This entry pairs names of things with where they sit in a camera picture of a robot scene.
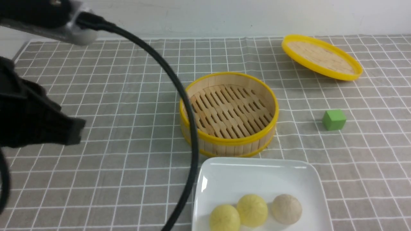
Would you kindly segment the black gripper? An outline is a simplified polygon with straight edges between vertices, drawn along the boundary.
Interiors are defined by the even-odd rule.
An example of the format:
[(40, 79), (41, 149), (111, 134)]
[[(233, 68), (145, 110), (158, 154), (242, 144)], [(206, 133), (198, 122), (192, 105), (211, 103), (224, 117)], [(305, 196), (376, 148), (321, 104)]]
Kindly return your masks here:
[(63, 114), (44, 87), (19, 77), (14, 62), (5, 57), (0, 62), (0, 88), (1, 147), (80, 143), (86, 121)]

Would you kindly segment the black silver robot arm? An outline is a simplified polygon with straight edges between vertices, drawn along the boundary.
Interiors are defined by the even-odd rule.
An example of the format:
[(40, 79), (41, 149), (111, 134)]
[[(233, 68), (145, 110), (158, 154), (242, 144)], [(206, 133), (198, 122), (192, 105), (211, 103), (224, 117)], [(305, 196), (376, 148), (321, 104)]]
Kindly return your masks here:
[[(78, 0), (2, 0), (1, 26), (87, 46), (96, 40), (97, 32), (77, 25), (82, 12), (91, 9)], [(86, 121), (63, 114), (45, 88), (21, 78), (14, 61), (6, 57), (1, 57), (0, 86), (1, 147), (80, 142)]]

